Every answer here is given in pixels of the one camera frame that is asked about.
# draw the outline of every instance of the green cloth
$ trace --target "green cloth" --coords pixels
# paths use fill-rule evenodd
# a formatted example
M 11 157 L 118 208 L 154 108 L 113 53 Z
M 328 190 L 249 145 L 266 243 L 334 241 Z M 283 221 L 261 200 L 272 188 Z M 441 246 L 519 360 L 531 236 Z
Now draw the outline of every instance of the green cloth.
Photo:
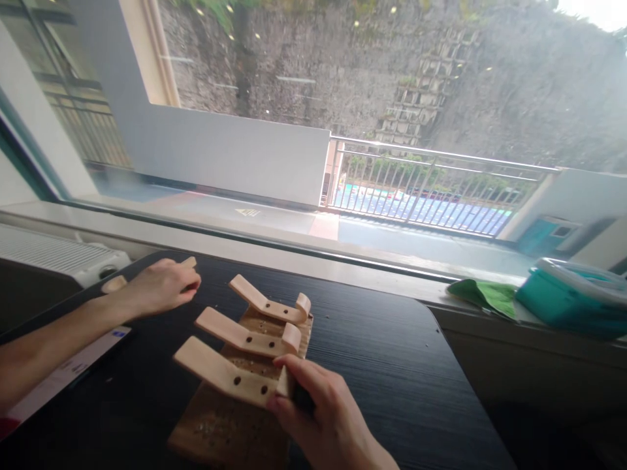
M 467 300 L 483 309 L 516 321 L 516 311 L 514 310 L 516 289 L 517 287 L 511 284 L 463 279 L 449 285 L 446 291 L 453 297 Z

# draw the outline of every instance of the plastic container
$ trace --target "plastic container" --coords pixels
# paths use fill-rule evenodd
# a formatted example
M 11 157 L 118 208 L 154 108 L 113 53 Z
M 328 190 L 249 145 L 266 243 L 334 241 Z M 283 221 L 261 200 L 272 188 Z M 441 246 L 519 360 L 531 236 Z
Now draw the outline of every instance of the plastic container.
M 545 323 L 615 339 L 627 334 L 627 281 L 611 272 L 542 258 L 516 300 Z
M 549 255 L 579 227 L 580 224 L 558 217 L 538 217 L 522 235 L 518 250 L 533 258 Z

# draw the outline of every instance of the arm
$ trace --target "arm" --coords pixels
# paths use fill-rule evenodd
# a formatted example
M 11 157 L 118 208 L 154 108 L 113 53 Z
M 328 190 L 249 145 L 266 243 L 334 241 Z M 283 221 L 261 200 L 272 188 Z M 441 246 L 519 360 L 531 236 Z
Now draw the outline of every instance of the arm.
M 283 429 L 296 441 L 317 470 L 398 470 L 392 456 L 370 433 L 366 421 L 341 375 L 292 354 L 274 360 L 286 366 L 311 395 L 313 418 L 289 399 L 268 400 Z
M 118 292 L 0 346 L 0 416 L 85 346 L 118 325 L 189 302 L 200 282 L 193 268 L 163 259 Z

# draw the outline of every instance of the hand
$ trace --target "hand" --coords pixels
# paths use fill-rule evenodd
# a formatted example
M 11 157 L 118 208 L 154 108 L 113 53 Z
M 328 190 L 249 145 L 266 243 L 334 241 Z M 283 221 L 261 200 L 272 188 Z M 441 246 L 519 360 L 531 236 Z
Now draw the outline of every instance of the hand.
M 201 277 L 194 268 L 164 258 L 140 272 L 122 289 L 102 299 L 126 312 L 129 317 L 125 321 L 130 321 L 188 303 L 200 284 Z
M 268 401 L 268 409 L 314 469 L 398 469 L 370 433 L 341 375 L 292 354 L 275 359 L 274 365 L 287 366 L 315 403 L 311 419 L 287 398 L 275 395 Z

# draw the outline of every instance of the pegboard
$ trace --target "pegboard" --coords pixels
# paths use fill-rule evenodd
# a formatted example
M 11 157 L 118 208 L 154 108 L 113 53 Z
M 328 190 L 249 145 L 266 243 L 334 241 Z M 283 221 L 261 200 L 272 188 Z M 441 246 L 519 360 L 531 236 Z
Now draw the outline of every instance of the pegboard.
M 314 318 L 296 325 L 301 333 L 298 355 L 307 353 Z M 280 341 L 285 323 L 249 307 L 239 322 L 251 331 Z M 220 353 L 240 369 L 277 380 L 272 359 L 225 345 Z M 168 439 L 171 449 L 196 462 L 223 468 L 277 469 L 287 465 L 289 438 L 267 410 L 220 394 L 202 383 Z

